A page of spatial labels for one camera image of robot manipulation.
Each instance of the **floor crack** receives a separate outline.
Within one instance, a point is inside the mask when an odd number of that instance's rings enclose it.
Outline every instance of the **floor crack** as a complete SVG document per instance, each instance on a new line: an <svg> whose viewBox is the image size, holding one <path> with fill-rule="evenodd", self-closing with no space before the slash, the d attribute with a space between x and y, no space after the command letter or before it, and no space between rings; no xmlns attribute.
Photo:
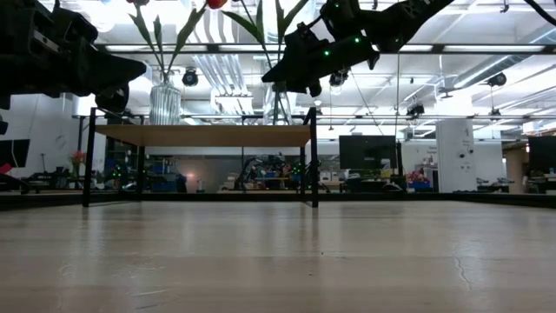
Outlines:
<svg viewBox="0 0 556 313"><path fill-rule="evenodd" d="M455 254L455 252L452 253L452 256L453 256L453 259L455 261L455 266L458 268L458 270L460 270L460 279L466 283L467 290L471 290L472 289L471 288L471 283L469 282L469 280L466 277L466 271L461 266L460 258Z"/></svg>

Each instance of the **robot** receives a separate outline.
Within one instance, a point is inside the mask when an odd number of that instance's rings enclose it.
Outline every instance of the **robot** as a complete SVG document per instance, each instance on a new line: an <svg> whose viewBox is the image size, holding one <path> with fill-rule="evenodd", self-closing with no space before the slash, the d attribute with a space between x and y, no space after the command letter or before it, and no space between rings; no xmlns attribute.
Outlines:
<svg viewBox="0 0 556 313"><path fill-rule="evenodd" d="M128 82L146 66L97 50L97 37L95 26L59 0L51 13L38 0L1 1L0 69L8 79L0 85L0 108L10 108L11 95L71 92L95 94L100 108L123 112Z"/></svg>
<svg viewBox="0 0 556 313"><path fill-rule="evenodd" d="M348 78L350 67L367 61L370 70L380 52L397 52L432 16L453 0L406 0L383 11L361 10L358 0L327 0L319 17L286 35L286 49L280 62L263 77L264 83L275 83L283 91L307 93L317 97L322 92L319 78L330 75L330 83ZM547 15L534 0L525 0L549 23ZM334 42L320 40L311 28L322 20Z"/></svg>

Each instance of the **fluorescent light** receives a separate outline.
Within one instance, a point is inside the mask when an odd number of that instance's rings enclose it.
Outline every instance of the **fluorescent light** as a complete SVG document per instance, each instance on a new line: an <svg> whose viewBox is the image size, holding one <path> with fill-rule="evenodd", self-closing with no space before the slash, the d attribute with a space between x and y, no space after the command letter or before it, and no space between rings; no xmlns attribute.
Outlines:
<svg viewBox="0 0 556 313"><path fill-rule="evenodd" d="M274 45L268 45L267 49L268 52L275 52L275 51L271 51L269 48L272 47ZM221 44L220 45L220 51L224 51L224 52L238 52L238 51L260 51L260 52L264 52L264 49L259 45L259 44Z"/></svg>
<svg viewBox="0 0 556 313"><path fill-rule="evenodd" d="M449 44L444 47L443 52L488 52L488 51L508 51L508 52L539 52L545 48L544 45L515 44L515 45L455 45Z"/></svg>
<svg viewBox="0 0 556 313"><path fill-rule="evenodd" d="M150 47L146 44L107 44L104 46L106 50L114 53L118 52L133 52L133 51L147 51L151 52ZM162 50L164 53L174 53L175 44L164 44ZM207 46L205 44L186 44L182 47L182 52L206 52Z"/></svg>
<svg viewBox="0 0 556 313"><path fill-rule="evenodd" d="M431 44L407 44L401 47L401 52L429 52L433 49Z"/></svg>
<svg viewBox="0 0 556 313"><path fill-rule="evenodd" d="M150 47L146 44L143 45L134 45L134 44L118 44L118 45L107 45L105 46L106 50L112 52L119 52L119 51L138 51L138 50L149 50Z"/></svg>

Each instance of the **cable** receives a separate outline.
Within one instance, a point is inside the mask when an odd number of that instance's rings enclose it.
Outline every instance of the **cable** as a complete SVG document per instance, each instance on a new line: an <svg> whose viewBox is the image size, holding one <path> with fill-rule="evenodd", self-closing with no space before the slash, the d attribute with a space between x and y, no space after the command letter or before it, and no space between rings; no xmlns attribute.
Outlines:
<svg viewBox="0 0 556 313"><path fill-rule="evenodd" d="M322 19L322 15L319 15L313 22L311 22L311 23L309 23L309 24L307 25L307 28L310 29L310 28L313 27L315 24L317 24L321 19Z"/></svg>
<svg viewBox="0 0 556 313"><path fill-rule="evenodd" d="M371 109L369 109L369 107L367 105L367 101L365 101L365 97L363 96L363 93L361 92L361 89L359 88L359 84L357 83L357 80L355 79L355 75L354 75L353 71L349 70L349 72L351 73L351 76L354 78L355 87L357 87L357 91L359 91L359 95L361 96L361 100L363 100L363 103L367 107L368 114L373 118L374 126L376 126L379 129L379 132L381 133L381 135L384 136L384 133L381 130L381 126L374 119L373 112L371 112Z"/></svg>
<svg viewBox="0 0 556 313"><path fill-rule="evenodd" d="M547 22L556 26L556 19L554 17L552 17L550 14L546 13L546 11L543 10L538 3L536 3L534 0L525 0L525 2L529 5L531 5L533 10L535 10Z"/></svg>

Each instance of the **wooden table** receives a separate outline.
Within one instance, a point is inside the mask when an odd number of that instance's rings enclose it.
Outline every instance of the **wooden table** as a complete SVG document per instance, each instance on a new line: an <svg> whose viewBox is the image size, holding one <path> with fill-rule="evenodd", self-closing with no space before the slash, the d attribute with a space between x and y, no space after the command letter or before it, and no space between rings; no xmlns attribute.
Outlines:
<svg viewBox="0 0 556 313"><path fill-rule="evenodd" d="M254 126L254 125L136 125L122 120L121 125L96 125L96 111L91 108L89 121L89 141L87 144L87 162L85 163L85 181L91 179L95 133L106 135L139 147L137 160L137 190L142 194L145 147L299 147L302 172L305 167L305 145L311 142L311 160L317 160L316 144L316 109L311 108L303 125L290 126ZM311 201L318 206L318 165L311 163ZM304 199L305 182L301 177L300 199ZM83 206L89 206L90 187L83 189Z"/></svg>

